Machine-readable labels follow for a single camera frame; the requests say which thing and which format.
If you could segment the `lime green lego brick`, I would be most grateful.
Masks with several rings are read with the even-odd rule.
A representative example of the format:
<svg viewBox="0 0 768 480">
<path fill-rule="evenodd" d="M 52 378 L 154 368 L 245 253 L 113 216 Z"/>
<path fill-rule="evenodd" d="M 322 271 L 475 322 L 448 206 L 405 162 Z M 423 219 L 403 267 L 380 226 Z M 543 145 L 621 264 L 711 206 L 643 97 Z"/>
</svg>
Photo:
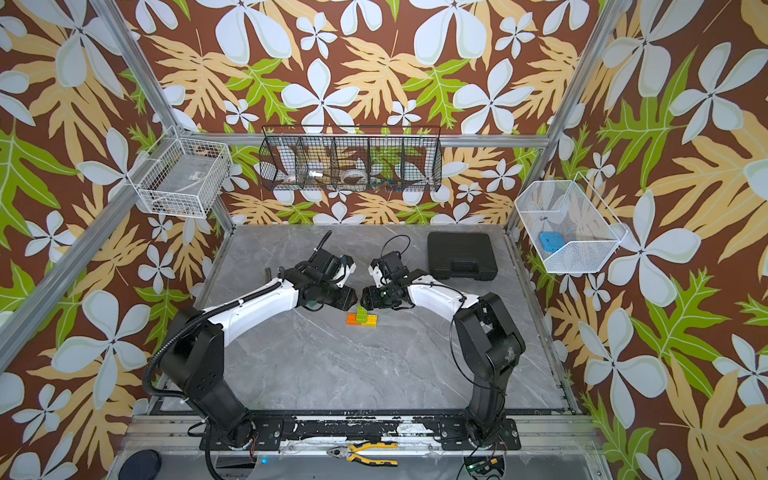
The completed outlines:
<svg viewBox="0 0 768 480">
<path fill-rule="evenodd" d="M 365 323 L 367 323 L 368 322 L 368 311 L 364 307 L 358 306 L 355 318 L 356 318 L 356 322 L 358 324 L 365 324 Z"/>
</svg>

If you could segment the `blue object in basket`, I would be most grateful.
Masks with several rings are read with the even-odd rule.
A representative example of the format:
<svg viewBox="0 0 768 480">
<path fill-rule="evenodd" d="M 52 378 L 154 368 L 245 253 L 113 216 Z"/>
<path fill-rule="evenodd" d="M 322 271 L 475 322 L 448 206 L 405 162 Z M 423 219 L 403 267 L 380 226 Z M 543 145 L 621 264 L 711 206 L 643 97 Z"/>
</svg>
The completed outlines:
<svg viewBox="0 0 768 480">
<path fill-rule="evenodd" d="M 565 237 L 558 232 L 541 232 L 538 235 L 539 243 L 546 253 L 555 253 L 566 245 Z"/>
</svg>

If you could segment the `black round disc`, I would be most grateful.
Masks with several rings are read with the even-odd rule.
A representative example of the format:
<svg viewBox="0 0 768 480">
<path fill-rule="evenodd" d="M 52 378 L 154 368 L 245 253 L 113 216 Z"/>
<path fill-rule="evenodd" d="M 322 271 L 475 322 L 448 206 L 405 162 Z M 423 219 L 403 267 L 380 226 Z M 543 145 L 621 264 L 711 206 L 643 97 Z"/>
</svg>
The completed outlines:
<svg viewBox="0 0 768 480">
<path fill-rule="evenodd" d="M 119 480 L 155 480 L 162 468 L 162 457 L 151 449 L 133 453 L 120 467 Z"/>
</svg>

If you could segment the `black mounting rail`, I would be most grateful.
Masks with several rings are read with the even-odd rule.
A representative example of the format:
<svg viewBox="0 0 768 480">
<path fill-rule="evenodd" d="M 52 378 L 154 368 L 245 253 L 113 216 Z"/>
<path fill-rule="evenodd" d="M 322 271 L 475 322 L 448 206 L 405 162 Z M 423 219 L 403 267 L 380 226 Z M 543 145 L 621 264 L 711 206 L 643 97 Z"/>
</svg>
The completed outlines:
<svg viewBox="0 0 768 480">
<path fill-rule="evenodd" d="M 375 412 L 254 412 L 244 427 L 233 434 L 212 430 L 203 435 L 200 447 L 212 452 L 287 452 L 291 446 L 310 442 L 337 445 L 369 441 L 398 442 L 403 447 L 438 451 L 521 449 L 515 421 L 506 413 L 486 430 L 465 410 L 413 411 L 383 415 Z"/>
</svg>

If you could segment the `yellow lego brick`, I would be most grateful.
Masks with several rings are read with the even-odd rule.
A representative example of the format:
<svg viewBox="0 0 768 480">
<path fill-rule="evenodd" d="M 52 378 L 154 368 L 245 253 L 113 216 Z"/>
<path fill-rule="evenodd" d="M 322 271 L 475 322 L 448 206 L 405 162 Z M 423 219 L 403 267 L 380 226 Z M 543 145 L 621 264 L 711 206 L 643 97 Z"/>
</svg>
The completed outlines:
<svg viewBox="0 0 768 480">
<path fill-rule="evenodd" d="M 367 315 L 364 321 L 359 322 L 359 325 L 366 327 L 376 327 L 377 321 L 378 317 L 376 315 Z"/>
</svg>

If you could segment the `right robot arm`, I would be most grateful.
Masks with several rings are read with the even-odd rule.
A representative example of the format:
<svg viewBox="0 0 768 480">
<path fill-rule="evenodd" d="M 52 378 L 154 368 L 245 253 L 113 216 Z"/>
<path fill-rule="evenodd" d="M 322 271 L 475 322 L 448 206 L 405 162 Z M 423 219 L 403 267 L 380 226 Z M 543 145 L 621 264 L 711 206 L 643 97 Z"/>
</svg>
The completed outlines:
<svg viewBox="0 0 768 480">
<path fill-rule="evenodd" d="M 476 446 L 489 445 L 502 429 L 508 381 L 526 350 L 502 298 L 463 292 L 421 270 L 392 276 L 371 267 L 369 274 L 374 284 L 363 290 L 365 309 L 419 307 L 450 322 L 473 374 L 472 398 L 464 411 L 468 436 Z"/>
</svg>

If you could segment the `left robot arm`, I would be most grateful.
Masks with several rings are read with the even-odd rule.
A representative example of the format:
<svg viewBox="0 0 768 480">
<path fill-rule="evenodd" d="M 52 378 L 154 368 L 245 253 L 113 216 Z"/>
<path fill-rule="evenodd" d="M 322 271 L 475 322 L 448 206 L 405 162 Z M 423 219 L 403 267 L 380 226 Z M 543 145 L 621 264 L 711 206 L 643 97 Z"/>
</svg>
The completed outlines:
<svg viewBox="0 0 768 480">
<path fill-rule="evenodd" d="M 144 390 L 158 398 L 186 401 L 207 424 L 207 433 L 225 445 L 249 446 L 255 427 L 250 410 L 224 379 L 226 347 L 290 310 L 329 306 L 348 311 L 357 303 L 356 291 L 346 284 L 355 269 L 352 257 L 317 247 L 309 259 L 246 295 L 203 310 L 181 311 L 144 371 Z"/>
</svg>

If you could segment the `black plastic tool case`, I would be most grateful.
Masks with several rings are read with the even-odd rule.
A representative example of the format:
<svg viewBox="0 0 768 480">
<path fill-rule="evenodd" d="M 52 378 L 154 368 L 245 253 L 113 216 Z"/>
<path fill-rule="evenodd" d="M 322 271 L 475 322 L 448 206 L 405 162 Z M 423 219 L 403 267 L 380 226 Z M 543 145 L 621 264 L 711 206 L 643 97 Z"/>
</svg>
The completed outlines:
<svg viewBox="0 0 768 480">
<path fill-rule="evenodd" d="M 491 281 L 498 274 L 491 238 L 485 233 L 431 232 L 427 255 L 428 270 L 438 280 Z"/>
</svg>

